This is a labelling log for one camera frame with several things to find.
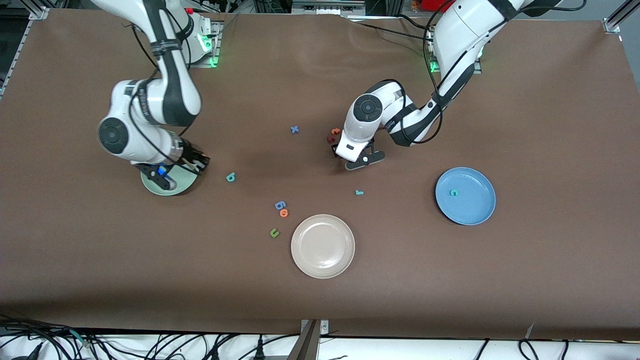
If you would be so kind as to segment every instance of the red object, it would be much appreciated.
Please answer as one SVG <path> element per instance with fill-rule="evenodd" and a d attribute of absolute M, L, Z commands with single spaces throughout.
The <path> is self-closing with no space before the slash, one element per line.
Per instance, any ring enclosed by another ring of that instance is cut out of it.
<path fill-rule="evenodd" d="M 427 10 L 428 12 L 434 12 L 446 2 L 447 0 L 422 0 L 421 8 L 423 10 Z M 445 11 L 447 11 L 447 9 L 451 7 L 453 3 L 455 3 L 455 1 L 451 1 L 447 6 L 443 7 L 442 10 L 440 10 L 440 13 L 444 13 Z"/>

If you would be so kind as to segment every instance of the round black joint cap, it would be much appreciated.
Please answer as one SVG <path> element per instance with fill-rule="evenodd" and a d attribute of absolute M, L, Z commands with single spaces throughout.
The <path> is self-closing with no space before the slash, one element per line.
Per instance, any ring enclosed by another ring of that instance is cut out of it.
<path fill-rule="evenodd" d="M 112 154 L 121 154 L 129 142 L 127 127 L 120 119 L 114 117 L 104 119 L 100 123 L 98 137 L 102 146 Z"/>
<path fill-rule="evenodd" d="M 357 121 L 372 122 L 382 114 L 382 102 L 371 94 L 361 95 L 353 105 L 353 116 Z"/>

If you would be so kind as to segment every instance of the metal post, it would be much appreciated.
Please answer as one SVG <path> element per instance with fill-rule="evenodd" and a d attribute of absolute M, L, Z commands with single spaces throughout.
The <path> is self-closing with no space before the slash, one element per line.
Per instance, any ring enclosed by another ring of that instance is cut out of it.
<path fill-rule="evenodd" d="M 309 320 L 287 360 L 316 360 L 321 328 L 320 320 Z"/>
<path fill-rule="evenodd" d="M 620 24 L 640 7 L 640 0 L 625 0 L 616 11 L 606 17 L 602 24 L 608 34 L 619 33 Z"/>

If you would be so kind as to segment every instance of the white floor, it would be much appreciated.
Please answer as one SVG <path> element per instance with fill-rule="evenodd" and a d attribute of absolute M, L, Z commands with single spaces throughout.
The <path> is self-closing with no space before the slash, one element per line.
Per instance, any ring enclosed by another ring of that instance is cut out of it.
<path fill-rule="evenodd" d="M 170 353 L 193 335 L 183 336 L 175 341 L 156 357 L 156 359 L 166 359 Z M 275 335 L 264 337 L 264 341 L 274 338 Z M 157 335 L 114 335 L 101 336 L 104 341 L 109 341 L 114 346 L 122 350 L 134 352 L 140 356 L 145 356 L 148 350 L 156 343 Z M 182 356 L 172 356 L 172 359 L 181 360 L 201 360 L 215 341 L 216 335 L 207 335 L 206 343 L 203 340 L 195 340 L 180 349 L 177 354 Z M 3 344 L 10 338 L 0 338 Z M 219 351 L 221 360 L 238 360 L 247 351 L 257 344 L 257 335 L 241 335 L 224 344 Z M 297 336 L 284 338 L 275 341 L 264 347 L 267 356 L 287 355 L 292 349 Z M 338 357 L 345 357 L 346 360 L 389 360 L 389 359 L 423 359 L 423 360 L 473 360 L 476 358 L 478 350 L 483 344 L 483 340 L 390 340 L 390 339 L 321 339 L 319 347 L 319 360 L 332 360 Z M 17 356 L 28 355 L 39 340 L 27 340 L 19 338 L 12 341 L 4 348 L 0 349 L 0 359 L 9 360 Z M 563 351 L 564 343 L 560 341 L 532 341 L 535 351 L 540 360 L 559 360 Z M 65 348 L 73 357 L 74 352 L 69 344 Z M 525 353 L 531 359 L 533 355 L 525 346 Z M 91 352 L 84 348 L 81 351 L 84 359 L 93 359 Z M 135 357 L 119 354 L 111 351 L 114 360 L 133 360 Z M 245 359 L 252 359 L 253 354 Z M 107 355 L 98 350 L 98 358 L 107 359 Z M 593 342 L 571 342 L 566 354 L 566 360 L 637 360 L 640 358 L 639 344 L 621 343 L 593 343 Z M 50 343 L 45 343 L 40 352 L 38 360 L 57 360 L 58 355 Z M 490 341 L 486 346 L 482 360 L 489 359 L 524 359 L 518 351 L 517 341 Z"/>

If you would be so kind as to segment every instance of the blue plate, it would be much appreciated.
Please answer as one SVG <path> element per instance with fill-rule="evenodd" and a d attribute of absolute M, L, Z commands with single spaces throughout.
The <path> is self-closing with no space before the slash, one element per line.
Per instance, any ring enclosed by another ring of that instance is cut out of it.
<path fill-rule="evenodd" d="M 495 191 L 489 179 L 468 167 L 447 170 L 436 184 L 440 210 L 462 225 L 481 224 L 495 209 Z"/>

